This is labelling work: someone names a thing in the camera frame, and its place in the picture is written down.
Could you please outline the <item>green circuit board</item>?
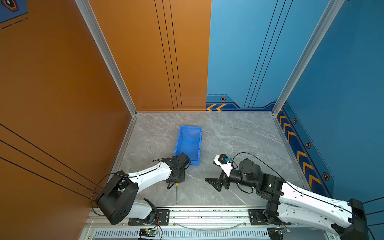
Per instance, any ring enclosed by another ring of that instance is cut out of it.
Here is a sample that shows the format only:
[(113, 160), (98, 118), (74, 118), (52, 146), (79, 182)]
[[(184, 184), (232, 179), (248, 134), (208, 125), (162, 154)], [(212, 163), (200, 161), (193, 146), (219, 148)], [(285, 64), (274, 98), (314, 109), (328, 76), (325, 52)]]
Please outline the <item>green circuit board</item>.
[(281, 228), (268, 228), (268, 235), (270, 240), (283, 240), (285, 234), (289, 234), (291, 231), (289, 229)]
[(140, 239), (154, 239), (158, 235), (156, 229), (140, 229), (139, 238)]

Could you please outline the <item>yellow handled screwdriver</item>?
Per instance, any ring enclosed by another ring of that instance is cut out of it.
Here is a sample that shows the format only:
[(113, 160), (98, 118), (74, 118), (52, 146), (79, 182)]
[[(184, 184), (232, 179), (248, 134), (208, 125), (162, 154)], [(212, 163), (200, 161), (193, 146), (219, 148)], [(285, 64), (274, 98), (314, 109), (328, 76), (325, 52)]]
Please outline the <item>yellow handled screwdriver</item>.
[(178, 205), (178, 203), (179, 203), (179, 183), (175, 184), (175, 188), (176, 188), (176, 205)]

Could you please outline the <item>aluminium corner post left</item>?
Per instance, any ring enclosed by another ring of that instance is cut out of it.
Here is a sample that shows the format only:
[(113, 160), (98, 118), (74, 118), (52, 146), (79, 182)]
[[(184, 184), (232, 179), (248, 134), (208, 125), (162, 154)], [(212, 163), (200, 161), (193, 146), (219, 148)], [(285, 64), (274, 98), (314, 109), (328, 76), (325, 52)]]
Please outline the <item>aluminium corner post left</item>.
[(101, 53), (113, 80), (130, 112), (133, 117), (137, 115), (137, 109), (133, 103), (131, 95), (128, 91), (123, 76), (119, 70), (119, 67), (114, 59), (111, 49), (107, 43), (107, 40), (103, 34), (100, 24), (96, 18), (96, 15), (92, 9), (89, 1), (86, 0), (75, 0), (83, 19), (85, 20), (88, 29)]

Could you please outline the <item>blue plastic bin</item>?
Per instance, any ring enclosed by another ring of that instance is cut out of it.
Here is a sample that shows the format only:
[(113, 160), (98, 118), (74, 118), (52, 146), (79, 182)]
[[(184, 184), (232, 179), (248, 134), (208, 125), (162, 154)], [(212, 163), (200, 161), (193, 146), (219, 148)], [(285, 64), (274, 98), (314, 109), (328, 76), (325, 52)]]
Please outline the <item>blue plastic bin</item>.
[(180, 126), (174, 155), (188, 156), (192, 166), (200, 165), (203, 128)]

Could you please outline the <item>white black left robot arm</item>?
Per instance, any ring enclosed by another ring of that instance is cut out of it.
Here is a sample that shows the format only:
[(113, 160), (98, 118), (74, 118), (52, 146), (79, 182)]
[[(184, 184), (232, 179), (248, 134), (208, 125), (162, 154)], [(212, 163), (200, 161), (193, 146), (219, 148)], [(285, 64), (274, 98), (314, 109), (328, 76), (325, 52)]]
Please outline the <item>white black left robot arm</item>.
[(125, 218), (134, 218), (152, 224), (158, 214), (157, 207), (148, 199), (136, 199), (137, 194), (159, 182), (167, 183), (167, 189), (185, 181), (185, 170), (190, 158), (181, 153), (171, 158), (157, 159), (158, 164), (139, 172), (127, 174), (118, 171), (96, 198), (96, 205), (111, 225)]

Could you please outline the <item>green circuit board right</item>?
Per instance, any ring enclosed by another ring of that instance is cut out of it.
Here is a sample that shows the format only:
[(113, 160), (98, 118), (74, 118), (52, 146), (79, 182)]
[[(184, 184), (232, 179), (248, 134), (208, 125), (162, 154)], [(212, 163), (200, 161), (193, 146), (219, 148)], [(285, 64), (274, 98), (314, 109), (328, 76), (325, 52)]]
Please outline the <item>green circuit board right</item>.
[(289, 234), (291, 231), (289, 229), (281, 228), (268, 228), (268, 235), (270, 240), (283, 240), (285, 234)]

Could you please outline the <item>green circuit board left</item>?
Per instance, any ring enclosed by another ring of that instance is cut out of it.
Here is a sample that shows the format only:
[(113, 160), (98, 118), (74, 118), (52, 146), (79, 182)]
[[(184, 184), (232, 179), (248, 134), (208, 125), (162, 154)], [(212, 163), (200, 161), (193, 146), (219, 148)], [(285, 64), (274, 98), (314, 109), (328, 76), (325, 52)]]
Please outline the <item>green circuit board left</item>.
[(140, 239), (154, 239), (158, 235), (156, 229), (140, 229), (139, 238)]

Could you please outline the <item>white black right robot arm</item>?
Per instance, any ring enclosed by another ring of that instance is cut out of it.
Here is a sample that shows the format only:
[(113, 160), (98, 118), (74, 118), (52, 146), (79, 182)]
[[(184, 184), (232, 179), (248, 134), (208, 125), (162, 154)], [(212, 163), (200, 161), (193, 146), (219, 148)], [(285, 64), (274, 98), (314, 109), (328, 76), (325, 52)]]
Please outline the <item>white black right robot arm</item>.
[(232, 183), (249, 194), (267, 200), (264, 210), (270, 225), (302, 224), (337, 235), (341, 240), (368, 240), (369, 229), (363, 203), (350, 199), (336, 200), (297, 187), (281, 177), (263, 173), (261, 167), (244, 159), (234, 168), (226, 155), (217, 155), (214, 165), (222, 169), (217, 179), (205, 181), (218, 192), (229, 189)]

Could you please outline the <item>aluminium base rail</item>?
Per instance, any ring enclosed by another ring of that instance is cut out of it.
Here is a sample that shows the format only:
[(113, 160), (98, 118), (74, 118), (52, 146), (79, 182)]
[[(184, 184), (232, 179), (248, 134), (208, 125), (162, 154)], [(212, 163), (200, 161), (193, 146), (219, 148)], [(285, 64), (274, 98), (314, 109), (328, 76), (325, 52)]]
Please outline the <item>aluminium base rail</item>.
[(338, 236), (313, 227), (267, 225), (261, 217), (250, 216), (252, 207), (163, 207), (160, 227), (140, 226), (138, 221), (124, 219), (117, 225), (90, 213), (80, 235), (81, 240), (146, 240), (139, 238), (140, 229), (156, 229), (154, 240), (270, 240), (268, 228), (289, 229), (284, 240), (337, 240)]

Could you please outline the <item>aluminium corner post right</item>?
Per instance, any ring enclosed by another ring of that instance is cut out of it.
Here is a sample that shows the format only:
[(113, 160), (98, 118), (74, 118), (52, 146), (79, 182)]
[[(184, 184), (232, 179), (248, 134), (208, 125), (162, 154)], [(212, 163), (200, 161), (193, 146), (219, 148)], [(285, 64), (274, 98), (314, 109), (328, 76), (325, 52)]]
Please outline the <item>aluminium corner post right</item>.
[(274, 117), (276, 117), (280, 110), (282, 110), (284, 103), (303, 74), (344, 2), (345, 0), (329, 1), (272, 110), (272, 115)]

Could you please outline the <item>aluminium corner post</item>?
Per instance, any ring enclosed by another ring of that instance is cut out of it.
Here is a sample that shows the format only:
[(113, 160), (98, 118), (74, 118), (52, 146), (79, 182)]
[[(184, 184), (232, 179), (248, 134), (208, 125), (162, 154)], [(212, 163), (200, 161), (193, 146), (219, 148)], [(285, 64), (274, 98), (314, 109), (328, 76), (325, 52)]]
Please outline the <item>aluminium corner post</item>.
[(303, 74), (344, 2), (345, 0), (329, 1), (272, 110), (272, 115), (274, 117), (276, 117), (280, 110), (282, 110), (284, 103)]
[(114, 59), (111, 49), (107, 43), (107, 40), (103, 34), (100, 24), (96, 18), (96, 15), (92, 9), (89, 1), (86, 0), (75, 0), (83, 19), (85, 20), (88, 29), (101, 53), (113, 80), (130, 112), (133, 117), (137, 115), (137, 109), (133, 103), (131, 95), (128, 91), (123, 76), (119, 70), (119, 67)]

